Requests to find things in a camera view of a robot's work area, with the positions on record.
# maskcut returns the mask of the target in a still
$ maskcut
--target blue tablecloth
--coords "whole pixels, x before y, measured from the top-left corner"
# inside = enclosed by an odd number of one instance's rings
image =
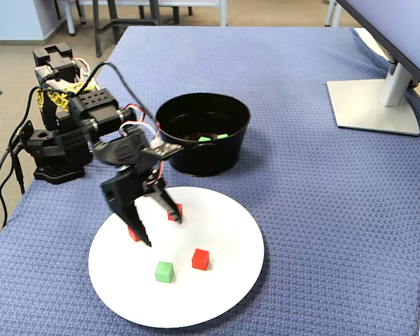
[[[388,68],[353,31],[132,27],[110,60],[152,111],[189,92],[250,108],[234,169],[193,178],[167,165],[165,176],[251,212],[265,240],[261,275],[236,307],[193,327],[114,314],[88,275],[89,247],[111,214],[99,184],[115,174],[94,161],[85,178],[33,182],[1,233],[0,335],[418,335],[420,137],[337,128],[326,82]],[[99,82],[131,102],[112,69]],[[420,123],[420,100],[407,97]]]

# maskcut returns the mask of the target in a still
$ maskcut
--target monitor stand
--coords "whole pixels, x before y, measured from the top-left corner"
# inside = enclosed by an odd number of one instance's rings
[[[420,135],[414,110],[405,98],[411,74],[400,64],[386,79],[327,82],[338,127]]]

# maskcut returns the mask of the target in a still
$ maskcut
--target red cube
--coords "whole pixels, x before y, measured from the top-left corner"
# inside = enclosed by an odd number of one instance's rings
[[[209,264],[210,252],[196,248],[191,265],[193,268],[205,271]]]
[[[134,240],[135,242],[138,242],[138,241],[140,240],[139,236],[137,236],[137,235],[135,234],[135,232],[134,232],[134,231],[132,231],[132,229],[131,229],[129,226],[127,226],[127,229],[129,230],[129,236],[131,236],[131,238],[133,238],[133,240]]]
[[[182,216],[182,204],[176,204],[177,205],[177,209],[179,210],[179,213]],[[168,213],[168,221],[174,221],[173,216],[171,216],[170,213]]]

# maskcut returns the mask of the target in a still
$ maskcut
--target white paper circle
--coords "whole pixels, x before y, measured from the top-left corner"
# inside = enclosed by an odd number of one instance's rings
[[[257,223],[233,199],[212,190],[168,188],[183,205],[183,222],[151,197],[136,201],[152,248],[137,243],[113,214],[90,247],[89,274],[99,298],[121,317],[156,328],[179,328],[223,314],[250,291],[265,247]],[[195,249],[210,252],[207,271],[191,267]],[[171,283],[155,280],[159,261],[173,263]]]

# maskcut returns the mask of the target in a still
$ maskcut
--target black bucket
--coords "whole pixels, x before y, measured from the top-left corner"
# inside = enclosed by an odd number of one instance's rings
[[[185,150],[169,161],[193,176],[226,172],[238,161],[251,113],[239,100],[213,93],[191,93],[170,99],[157,111],[162,140]]]

